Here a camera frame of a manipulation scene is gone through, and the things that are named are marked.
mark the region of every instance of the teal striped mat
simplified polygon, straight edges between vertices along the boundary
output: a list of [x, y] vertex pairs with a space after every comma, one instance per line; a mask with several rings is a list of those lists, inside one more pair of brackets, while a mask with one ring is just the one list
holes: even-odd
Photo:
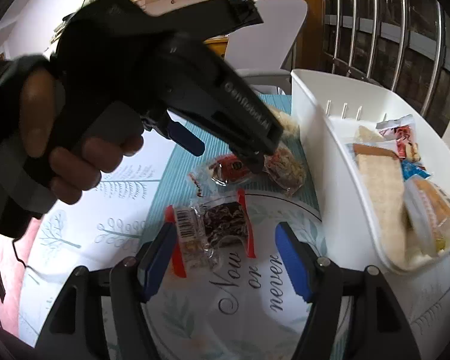
[[[260, 95], [260, 98], [265, 103], [273, 105], [288, 114], [292, 111], [292, 96], [263, 94]], [[148, 242], [155, 238], [164, 223], [164, 209], [168, 205], [188, 205], [191, 199], [196, 197], [197, 188], [190, 182], [187, 174], [195, 169], [197, 165], [207, 162], [218, 155], [230, 152], [225, 142], [194, 124], [187, 122], [185, 127], [205, 143], [205, 153], [201, 157], [195, 157], [176, 145], [151, 204], [141, 242]], [[302, 146], [297, 140], [287, 140], [286, 144], [295, 157], [301, 159], [307, 169], [305, 184], [294, 194], [294, 198], [305, 202], [318, 211], [317, 196], [315, 195], [315, 188], [313, 187], [310, 171], [306, 165], [307, 161]], [[266, 175], [254, 178], [254, 181], [244, 185], [244, 188], [245, 190], [282, 192]]]

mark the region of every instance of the chair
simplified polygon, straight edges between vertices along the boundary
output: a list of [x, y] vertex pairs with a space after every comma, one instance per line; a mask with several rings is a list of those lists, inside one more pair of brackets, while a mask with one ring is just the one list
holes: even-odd
[[225, 61], [249, 85], [259, 85], [260, 92], [270, 92], [261, 86], [281, 88], [291, 94], [290, 72], [284, 69], [307, 17], [304, 0], [258, 0], [256, 3], [263, 23], [240, 28], [231, 33]]

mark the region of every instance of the finger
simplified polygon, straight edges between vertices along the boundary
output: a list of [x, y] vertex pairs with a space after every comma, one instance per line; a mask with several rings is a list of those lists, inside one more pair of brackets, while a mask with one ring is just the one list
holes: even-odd
[[123, 154], [127, 157], [133, 156], [138, 150], [140, 150], [143, 146], [143, 137], [141, 135], [135, 135], [133, 137], [128, 138], [122, 144]]
[[52, 150], [49, 162], [57, 175], [81, 191], [87, 191], [100, 182], [101, 173], [98, 169], [63, 147]]
[[50, 189], [55, 196], [66, 204], [75, 204], [82, 197], [82, 191], [67, 183], [60, 177], [54, 177]]
[[25, 151], [40, 157], [47, 147], [55, 117], [55, 79], [44, 68], [25, 80], [20, 93], [19, 129]]
[[122, 150], [118, 145], [96, 137], [87, 139], [82, 148], [82, 156], [106, 173], [113, 172], [123, 159]]

